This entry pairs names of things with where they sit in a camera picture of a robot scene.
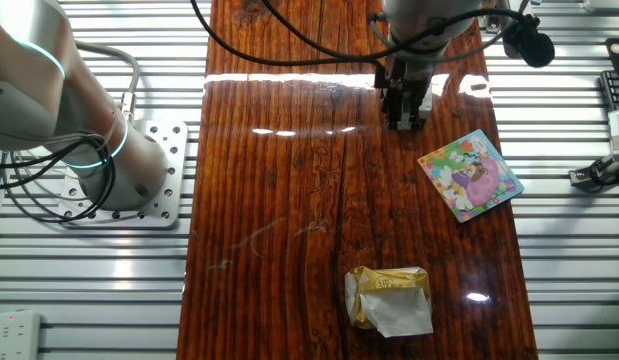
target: colorful book cover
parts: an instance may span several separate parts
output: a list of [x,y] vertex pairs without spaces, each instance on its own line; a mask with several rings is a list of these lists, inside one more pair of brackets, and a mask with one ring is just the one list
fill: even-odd
[[418,162],[461,223],[524,190],[482,130],[423,156]]

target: metal mounting plate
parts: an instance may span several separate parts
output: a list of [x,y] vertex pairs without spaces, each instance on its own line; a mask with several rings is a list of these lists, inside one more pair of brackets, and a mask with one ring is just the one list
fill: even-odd
[[[180,121],[134,121],[134,127],[142,134],[152,137],[165,152],[167,157],[167,169],[169,172],[165,183],[156,196],[137,211],[108,211],[98,210],[95,218],[82,219],[65,227],[71,229],[169,229],[178,221],[178,208],[180,206],[180,193],[184,173],[185,153],[187,146],[187,125]],[[83,198],[78,179],[71,175],[65,176],[62,187],[62,195],[65,197]],[[78,214],[91,205],[90,201],[60,200],[58,213],[65,214],[70,211]]]

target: wooden tabletop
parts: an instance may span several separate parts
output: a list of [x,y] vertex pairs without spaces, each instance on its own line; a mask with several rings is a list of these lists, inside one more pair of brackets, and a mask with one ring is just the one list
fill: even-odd
[[[322,45],[381,49],[365,22],[379,0],[276,3]],[[215,0],[211,19],[249,54],[318,57],[259,1]],[[447,56],[480,43],[474,26]],[[207,66],[179,360],[537,358],[509,204],[459,224],[417,163],[476,129],[499,147],[472,86],[482,55],[440,66],[424,130],[401,133],[384,125],[368,65],[268,68],[212,42]],[[344,275],[361,265],[425,269],[434,333],[354,329]]]

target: black cable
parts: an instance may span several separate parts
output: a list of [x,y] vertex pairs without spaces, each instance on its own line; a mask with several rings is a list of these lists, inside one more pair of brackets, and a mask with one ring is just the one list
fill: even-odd
[[83,142],[78,141],[76,143],[68,145],[67,147],[65,147],[65,148],[63,148],[63,149],[61,149],[61,150],[59,150],[59,151],[57,151],[55,153],[49,154],[49,155],[44,156],[44,157],[37,158],[35,160],[31,160],[31,161],[27,161],[27,162],[20,162],[20,163],[17,163],[17,164],[13,164],[13,163],[10,163],[10,164],[0,163],[0,169],[15,169],[15,168],[21,168],[21,167],[23,168],[23,167],[29,167],[29,166],[37,165],[37,164],[43,163],[45,161],[54,160],[54,159],[57,159],[59,156],[61,156],[64,153],[68,154],[71,151],[75,150],[78,146],[82,145]]
[[[320,44],[318,44],[317,42],[309,39],[308,37],[306,37],[303,33],[300,32],[300,30],[298,30],[297,28],[295,28],[287,19],[285,19],[284,16],[282,16],[282,14],[280,14],[278,12],[278,10],[271,4],[271,2],[269,2],[269,0],[261,0],[262,3],[265,5],[265,7],[271,12],[271,14],[278,19],[278,21],[280,21],[280,23],[282,25],[284,25],[284,27],[286,27],[289,31],[291,31],[294,35],[296,35],[296,37],[300,40],[302,40],[304,43],[306,43],[307,45],[311,46],[312,48],[327,54],[327,55],[331,55],[337,59],[342,59],[342,58],[346,58],[347,56],[349,56],[349,54],[345,54],[345,53],[340,53],[334,50],[331,50],[329,48],[326,48]],[[378,60],[371,60],[370,61],[371,64],[375,65],[378,68],[383,68],[384,66],[382,66],[382,64],[378,61]]]
[[69,153],[66,153],[66,154],[64,154],[62,156],[59,156],[59,157],[53,159],[51,162],[49,162],[49,164],[47,164],[45,167],[43,167],[40,171],[38,171],[37,173],[33,174],[32,176],[30,176],[30,177],[28,177],[26,179],[22,179],[20,181],[14,182],[14,183],[8,183],[5,180],[4,184],[0,185],[0,190],[11,189],[11,188],[14,188],[14,187],[22,186],[22,185],[28,184],[28,183],[36,180],[36,179],[39,179],[42,175],[44,175],[47,171],[49,171],[49,169],[51,169],[55,164],[60,162],[68,154]]
[[[27,209],[25,209],[24,206],[22,206],[22,204],[20,204],[15,196],[13,195],[13,192],[11,191],[11,189],[7,189],[7,194],[9,196],[9,198],[11,199],[11,201],[14,203],[14,205],[16,205],[16,207],[18,207],[18,209],[20,209],[20,211],[22,211],[25,215],[31,217],[32,219],[39,221],[39,222],[44,222],[44,223],[55,223],[55,224],[61,224],[61,223],[65,223],[65,222],[71,222],[71,221],[76,221],[76,220],[80,220],[80,219],[84,219],[86,217],[89,217],[93,214],[96,213],[97,210],[99,210],[102,205],[104,204],[104,202],[109,198],[109,196],[111,195],[111,192],[113,190],[113,187],[115,185],[115,180],[116,180],[116,168],[115,168],[115,164],[113,162],[113,158],[111,158],[111,153],[109,152],[108,148],[106,146],[102,146],[102,144],[99,144],[96,141],[91,141],[90,145],[98,152],[101,161],[103,161],[104,163],[104,168],[103,171],[106,171],[105,176],[107,177],[108,181],[105,187],[103,187],[102,192],[99,194],[99,196],[97,197],[97,200],[94,201],[91,206],[89,206],[85,211],[83,211],[82,213],[73,216],[73,217],[67,217],[61,214],[57,214],[51,210],[49,210],[47,207],[45,207],[44,205],[42,205],[39,201],[37,201],[35,199],[35,197],[29,192],[29,190],[26,188],[25,185],[22,186],[25,194],[36,204],[38,205],[42,210],[44,210],[45,212],[47,212],[48,214],[55,216],[58,219],[47,219],[47,218],[43,218],[37,215],[34,215],[32,213],[30,213],[29,211],[27,211]],[[15,161],[15,157],[13,154],[11,154],[12,156],[12,161]],[[6,159],[6,154],[3,155],[3,162],[5,162]],[[19,171],[16,169],[16,177],[18,179],[21,179],[20,177],[20,173]],[[6,175],[3,173],[3,180],[6,182]]]
[[234,49],[233,47],[231,47],[229,44],[227,44],[224,40],[222,40],[214,31],[213,29],[211,29],[211,27],[209,26],[209,24],[207,23],[207,21],[204,19],[204,17],[202,16],[202,13],[200,12],[200,9],[198,8],[198,4],[196,3],[196,0],[190,0],[191,5],[194,9],[194,12],[196,13],[196,16],[198,17],[198,20],[200,21],[200,24],[202,24],[202,27],[204,27],[204,29],[207,31],[207,33],[209,33],[209,36],[215,40],[223,49],[227,50],[228,52],[232,53],[235,56],[238,56],[242,59],[251,61],[251,62],[255,62],[258,64],[262,64],[262,65],[269,65],[269,66],[308,66],[308,65],[321,65],[321,64],[340,64],[340,63],[351,63],[351,62],[368,62],[369,60],[377,60],[380,58],[383,58],[385,56],[391,55],[393,53],[396,53],[400,50],[404,50],[407,49],[408,47],[410,47],[411,45],[413,45],[414,43],[426,38],[427,36],[430,35],[435,35],[437,33],[440,33],[442,31],[444,31],[445,28],[454,25],[458,22],[467,20],[467,19],[471,19],[477,16],[483,16],[483,15],[500,15],[500,16],[509,16],[515,20],[518,21],[522,21],[524,20],[524,16],[518,12],[515,11],[511,11],[511,10],[501,10],[501,9],[480,9],[480,10],[473,10],[473,11],[469,11],[466,12],[464,14],[460,14],[457,16],[454,16],[448,20],[445,20],[433,27],[428,28],[427,30],[424,30],[423,32],[421,32],[420,34],[400,43],[399,45],[396,45],[394,47],[391,47],[387,50],[381,51],[381,52],[377,52],[377,53],[373,53],[373,54],[368,54],[368,55],[347,55],[345,57],[342,58],[336,58],[336,59],[318,59],[318,60],[307,60],[307,61],[277,61],[277,60],[269,60],[269,59],[262,59],[262,58],[258,58],[255,56],[251,56],[248,54],[245,54],[239,50]]

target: electrical outlet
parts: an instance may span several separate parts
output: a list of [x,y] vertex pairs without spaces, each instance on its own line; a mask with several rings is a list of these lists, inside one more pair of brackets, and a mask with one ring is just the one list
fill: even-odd
[[33,311],[0,314],[0,360],[36,360],[40,315]]

